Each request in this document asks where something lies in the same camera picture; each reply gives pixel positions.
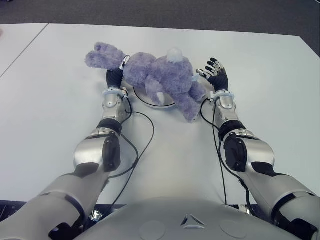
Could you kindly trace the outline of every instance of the white table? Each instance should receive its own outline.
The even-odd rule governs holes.
[[[227,69],[243,124],[274,149],[275,170],[320,195],[320,59],[297,36],[204,30],[50,24],[0,79],[0,199],[28,201],[56,177],[72,172],[73,151],[102,116],[105,71],[85,55],[103,41],[127,54],[161,57],[179,47],[196,68],[209,57]],[[158,196],[222,201],[223,188],[211,126],[186,123],[176,109],[154,110],[129,92],[134,110],[149,115],[155,138],[118,204]],[[212,118],[206,105],[204,114]],[[138,150],[151,136],[134,115],[123,133]],[[121,140],[126,169],[133,150]],[[229,204],[245,191],[225,173]],[[127,176],[110,180],[98,203],[110,204]]]
[[[0,76],[46,25],[47,23],[0,25]]]

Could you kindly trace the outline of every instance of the wire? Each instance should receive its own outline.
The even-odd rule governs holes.
[[[141,157],[142,157],[142,155],[145,153],[145,151],[147,150],[147,148],[149,147],[150,143],[152,142],[152,140],[154,139],[154,136],[155,136],[155,125],[154,125],[153,121],[150,119],[150,117],[148,117],[148,116],[145,115],[144,113],[141,113],[141,112],[138,112],[138,111],[131,111],[131,114],[140,114],[140,115],[143,115],[143,116],[145,116],[145,117],[150,121],[150,123],[151,123],[151,125],[152,125],[152,136],[151,136],[148,144],[145,146],[144,150],[142,151],[141,155],[139,156],[139,154],[137,154],[137,156],[138,156],[138,157],[137,157],[137,161],[132,165],[132,167],[131,167],[132,171],[131,171],[128,179],[126,180],[126,182],[125,182],[125,184],[124,184],[121,192],[118,194],[118,196],[117,196],[116,199],[113,201],[113,203],[109,206],[109,208],[103,213],[103,215],[102,215],[103,217],[101,218],[101,220],[105,218],[105,215],[106,215],[108,212],[110,212],[110,210],[111,210],[111,209],[113,208],[113,206],[116,204],[116,202],[118,201],[118,199],[120,198],[120,196],[122,195],[122,193],[125,191],[128,183],[129,183],[129,181],[130,181],[130,179],[131,179],[131,177],[132,177],[132,175],[133,175],[133,173],[134,173],[134,171],[135,171],[135,169],[136,169],[136,167],[137,167],[137,165],[138,165],[138,163],[139,163],[139,161],[140,161],[140,159],[141,159]],[[123,134],[122,134],[121,136],[122,136],[128,143],[131,143]]]
[[[129,107],[130,107],[130,114],[129,114],[129,116],[128,116],[125,120],[123,120],[123,121],[121,122],[121,125],[124,124],[124,122],[127,121],[127,120],[128,120],[129,118],[131,118],[131,116],[132,116],[132,105],[131,105],[131,102],[130,102],[129,98],[127,98],[127,100],[128,100]]]
[[[215,115],[216,115],[216,108],[217,108],[217,104],[214,105],[214,111],[213,111],[213,122],[215,120]],[[219,158],[219,162],[223,165],[223,167],[235,178],[238,179],[238,181],[240,182],[240,184],[243,186],[243,188],[245,189],[245,200],[246,200],[246,204],[248,206],[248,209],[250,211],[250,213],[254,216],[257,217],[256,213],[254,212],[252,205],[250,203],[250,192],[249,189],[247,187],[247,185],[245,184],[245,182],[235,173],[233,173],[224,163],[222,156],[221,156],[221,144],[222,141],[219,140],[219,147],[217,146],[217,139],[216,139],[216,133],[215,133],[215,129],[212,127],[213,129],[213,138],[214,138],[214,145],[215,145],[215,149],[217,151],[218,154],[218,158]]]
[[[206,103],[206,101],[209,101],[209,99],[206,98],[206,99],[202,102],[201,107],[200,107],[200,115],[201,115],[201,117],[203,118],[203,120],[205,120],[208,124],[213,125],[217,130],[219,130],[219,128],[218,128],[216,125],[214,125],[215,122],[210,122],[208,119],[205,118],[204,114],[202,113],[202,108],[203,108],[204,104]]]
[[[216,152],[218,154],[219,157],[219,151],[218,151],[218,147],[217,147],[217,140],[216,140],[216,133],[215,133],[215,115],[216,115],[216,109],[217,109],[217,102],[215,102],[214,104],[214,111],[213,111],[213,119],[212,119],[212,131],[213,131],[213,138],[214,138],[214,145],[215,145],[215,149]],[[226,182],[225,182],[225,175],[224,175],[224,170],[222,169],[222,163],[221,163],[221,159],[219,157],[219,164],[220,164],[220,169],[221,169],[221,175],[222,175],[222,183],[223,183],[223,192],[224,192],[224,203],[225,205],[228,205],[227,202],[227,191],[226,191]]]

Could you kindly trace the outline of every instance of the fuzzy fur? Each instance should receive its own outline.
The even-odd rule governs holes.
[[[116,47],[97,42],[94,51],[87,54],[85,63],[92,68],[111,70],[118,68],[124,57],[125,54]],[[128,84],[145,88],[155,104],[162,104],[160,93],[167,93],[189,123],[197,118],[205,89],[193,81],[193,67],[179,49],[169,50],[168,55],[158,59],[138,52],[125,65],[123,76]]]
[[[97,42],[94,51],[89,52],[85,57],[85,63],[90,68],[116,69],[120,66],[125,54],[115,46]]]
[[[123,69],[123,76],[126,82],[135,88],[145,88],[147,76],[151,70],[151,65],[156,61],[156,57],[144,52],[134,54]]]

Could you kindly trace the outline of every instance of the white plate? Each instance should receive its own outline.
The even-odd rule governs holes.
[[[167,109],[171,108],[175,105],[173,99],[167,94],[164,93],[164,103],[163,105],[155,104],[151,98],[147,95],[146,89],[144,88],[133,88],[133,91],[138,99],[140,99],[144,104],[147,106],[154,108],[154,109]]]

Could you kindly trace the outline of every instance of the floor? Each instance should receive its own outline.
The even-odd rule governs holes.
[[[0,0],[0,24],[17,23],[295,35],[320,56],[320,4],[315,0]]]

